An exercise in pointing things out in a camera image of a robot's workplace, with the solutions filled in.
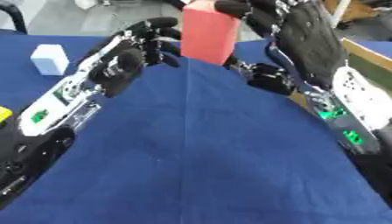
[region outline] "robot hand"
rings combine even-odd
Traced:
[[[266,53],[278,65],[287,68],[282,60],[286,58],[303,81],[327,90],[347,54],[320,4],[317,0],[218,0],[215,8],[241,18],[261,37],[270,37]]]
[[[163,52],[179,57],[180,50],[159,39],[180,40],[180,32],[172,28],[177,22],[173,17],[158,17],[133,24],[88,52],[80,61],[79,69],[88,70],[89,79],[101,84],[105,95],[110,98],[121,93],[140,76],[143,67],[159,63],[178,67],[179,63]],[[100,61],[99,65],[94,65],[97,60]]]
[[[102,107],[161,62],[178,67],[168,54],[174,45],[160,37],[179,39],[177,19],[153,18],[133,24],[107,38],[80,61],[69,75],[20,113],[0,108],[0,208],[7,206],[70,148],[76,131]]]
[[[218,0],[215,8],[243,19],[269,40],[265,52],[284,68],[276,76],[283,82],[278,85],[275,79],[276,85],[266,81],[258,87],[280,94],[296,88],[304,94],[308,108],[329,126],[368,183],[392,207],[392,100],[349,66],[320,4],[317,0]],[[253,66],[234,57],[227,65],[247,77],[255,76]],[[270,71],[263,66],[258,73],[271,80]],[[290,77],[294,87],[287,88],[284,81]]]

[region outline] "black fingertip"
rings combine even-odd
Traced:
[[[161,50],[164,52],[171,53],[177,57],[181,57],[181,51],[179,50],[179,48],[167,41],[161,41]]]
[[[173,28],[162,28],[160,29],[159,35],[162,37],[181,40],[181,32]]]
[[[151,23],[152,29],[173,27],[179,23],[175,17],[154,17],[147,21]]]
[[[230,0],[217,1],[215,3],[215,9],[235,18],[242,18],[245,16],[245,13],[250,11],[250,8],[247,4]]]
[[[162,53],[162,55],[163,55],[162,62],[164,62],[165,64],[171,67],[179,67],[179,63],[172,56],[169,56],[164,53]]]
[[[230,54],[230,56],[228,56],[228,58],[227,58],[227,60],[225,61],[225,63],[223,64],[223,66],[227,69],[227,70],[229,70],[230,69],[230,67],[232,66],[232,65],[236,65],[237,63],[238,63],[238,58],[237,57],[235,57],[233,54]]]

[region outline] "green led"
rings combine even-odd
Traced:
[[[321,118],[325,119],[325,120],[334,119],[334,118],[336,118],[338,116],[343,116],[345,114],[346,114],[346,111],[343,108],[336,108],[333,111],[326,111],[326,112],[325,111],[321,111],[321,112],[318,112],[318,115]]]
[[[34,123],[39,123],[40,121],[44,120],[44,118],[49,114],[47,109],[40,110],[39,112],[35,113],[32,117],[31,120]]]
[[[343,135],[345,135],[352,144],[363,144],[363,139],[360,138],[360,134],[355,130],[344,130]]]

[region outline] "blue cloth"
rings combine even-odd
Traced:
[[[38,44],[63,45],[70,74],[100,40],[0,39],[0,103],[11,109],[58,81],[30,62]],[[236,51],[268,62],[262,47],[241,43]],[[180,62],[145,69],[108,100],[72,149],[0,212],[0,223],[391,223],[392,212],[323,123],[221,67]]]

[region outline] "yellow object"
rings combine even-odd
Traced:
[[[0,107],[0,123],[2,123],[5,119],[12,116],[12,111],[8,108]]]

